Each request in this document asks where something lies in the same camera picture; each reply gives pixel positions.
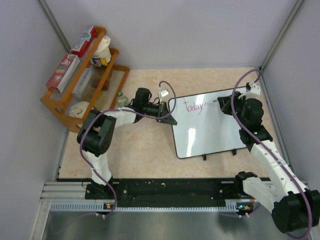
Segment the whiteboard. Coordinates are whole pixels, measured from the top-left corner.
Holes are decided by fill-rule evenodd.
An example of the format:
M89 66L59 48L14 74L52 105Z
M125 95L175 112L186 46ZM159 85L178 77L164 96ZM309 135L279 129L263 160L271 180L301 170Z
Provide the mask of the whiteboard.
M246 92L245 87L237 89ZM240 126L233 116L220 110L218 97L229 96L232 89L177 97L172 113L178 122L172 126L176 155L180 159L242 149ZM174 106L169 100L169 108Z

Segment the bottle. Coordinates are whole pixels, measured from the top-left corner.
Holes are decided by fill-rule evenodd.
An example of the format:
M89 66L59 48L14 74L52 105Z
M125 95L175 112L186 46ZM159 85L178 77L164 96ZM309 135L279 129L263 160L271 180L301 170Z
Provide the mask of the bottle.
M116 105L118 108L122 108L129 104L129 99L120 91L118 92L118 98L116 99Z

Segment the pink handwriting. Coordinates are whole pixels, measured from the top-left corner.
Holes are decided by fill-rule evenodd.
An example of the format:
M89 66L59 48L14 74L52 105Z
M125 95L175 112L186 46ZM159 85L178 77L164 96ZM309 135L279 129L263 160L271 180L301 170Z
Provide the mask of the pink handwriting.
M185 101L184 104L185 104L185 109L188 111L188 112L192 112L192 111L199 111L198 115L200 115L200 113L202 112L202 109L203 107L207 104L206 102L205 103L202 103L202 104L197 104L195 102L193 102L193 105L189 105L188 106L188 101Z

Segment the table top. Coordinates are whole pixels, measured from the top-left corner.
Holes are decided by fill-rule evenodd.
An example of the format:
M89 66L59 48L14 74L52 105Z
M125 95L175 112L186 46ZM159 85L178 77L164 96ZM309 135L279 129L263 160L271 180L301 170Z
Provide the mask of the table top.
M132 99L138 88L148 88L154 93L153 100L161 80L173 86L177 97L219 91L233 88L238 79L250 69L252 67L133 69L122 92ZM114 92L117 89L121 77L118 72L112 75L108 91ZM256 77L252 73L240 86L245 86ZM265 99L261 95L259 100L264 110L262 124L277 144ZM105 109L109 108L110 103L108 100ZM107 153L114 178L229 178L241 171L267 177L260 162L247 149L239 149L235 156L230 151L210 154L206 161L201 156L179 159L176 156L172 127L147 118L116 128ZM77 134L70 132L59 178L90 177L91 169L79 153Z

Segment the cable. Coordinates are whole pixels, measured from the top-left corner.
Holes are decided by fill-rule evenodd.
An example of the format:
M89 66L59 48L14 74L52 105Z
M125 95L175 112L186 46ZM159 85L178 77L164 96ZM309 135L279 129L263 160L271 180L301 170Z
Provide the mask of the cable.
M175 92L174 88L171 86L170 83L168 83L167 81L160 81L160 82L159 82L159 87L161 87L161 84L162 84L162 83L167 84L167 85L171 88L171 91L172 91L173 96L174 96L173 108L172 108L172 110L171 110L168 114L166 114L166 115L164 115L164 116L160 116L160 117L153 117L153 116L144 115L144 114L141 114L141 113L139 113L139 112L136 112L136 111L134 111L134 110L129 110L129 109L122 109L121 111L134 113L134 114L137 114L137 115L139 115L139 116L142 116L142 117L145 117L145 118L148 118L148 119L155 119L155 120L164 119L164 118L170 116L170 115L173 113L173 111L175 110L175 108L176 108L176 105L177 105L177 96L176 96L176 92ZM108 214L106 214L105 217L109 217L109 216L113 213L113 211L116 209L116 205L117 205L117 201L118 201L118 200L117 200L117 194L116 194L116 191L114 190L114 188L110 185L110 183L108 183L108 181L106 181L106 180L94 169L95 167L94 167L94 166L92 165L92 163L85 157L85 155L84 155L84 153L83 153L83 151L82 151L82 148L83 148L84 141L85 141L85 138L86 138L87 135L88 135L89 130L93 127L93 125L95 124L95 122L97 121L97 119L98 119L102 114L104 114L104 113L107 113L107 112L119 112L119 111L120 111L120 110L118 110L118 109L108 109L108 110L105 110L105 111L100 112L100 113L92 120L92 122L90 123L90 125L88 126L88 128L86 129L86 131L84 132L83 137L82 137L81 142L80 142L80 147L79 147L79 149L80 149L80 155L82 156L82 158L86 161L87 164L89 164L89 166L92 168L93 172L98 176L98 178L100 178L101 181L103 181L103 182L111 189L111 191L112 191L112 193L113 193L114 203L113 203L112 208L110 209L110 212L109 212ZM74 222L76 222L77 220L81 219L82 217L89 216L89 215L96 215L96 213L90 212L90 213L85 213L85 214L83 214L83 215L80 215L80 216L78 216L76 219L70 221L70 222L69 222L66 226L64 226L61 230L56 231L56 232L53 230L52 221L51 221L51 223L50 223L51 231L52 231L52 233L53 233L54 235L58 235L58 234L62 233L64 230L66 230L67 227L69 227L70 225L72 225L72 224L73 224Z
M259 69L252 69L248 72L246 72L242 77L240 77L240 79L236 82L233 90L232 90L232 94L231 94L231 110L232 110L232 115L234 117L234 119L237 121L237 123L240 125L240 127L242 129L244 129L257 143L259 143L261 146L263 146L265 148L265 150L274 158L274 160L280 165L280 167L282 168L282 170L289 176L289 178L292 180L292 182L294 183L294 185L296 186L296 188L299 190L299 192L301 193L301 196L305 202L305 206L306 206L306 211L308 214L308 226L307 226L307 230L305 232L305 234L301 237L296 237L293 236L291 234L288 233L288 235L290 237L292 237L293 239L301 239L304 240L306 239L311 231L311 227L312 227L312 213L311 213L311 207L310 204L308 202L308 199L304 193L304 191L302 190L302 188L300 187L300 185L298 184L298 182L296 181L296 179L290 174L290 172L281 164L281 162L279 161L279 159L277 158L277 156L272 152L271 149L269 149L262 141L260 141L248 128L246 128L246 126L240 121L240 119L237 116L237 113L235 111L235 105L234 105L234 99L235 99L235 92L236 89L238 88L238 85L240 84L240 82L246 77L248 76L250 73L253 72L257 72L258 73L258 77L256 78L256 80L254 81L254 83L256 83L260 77L261 77L261 71Z

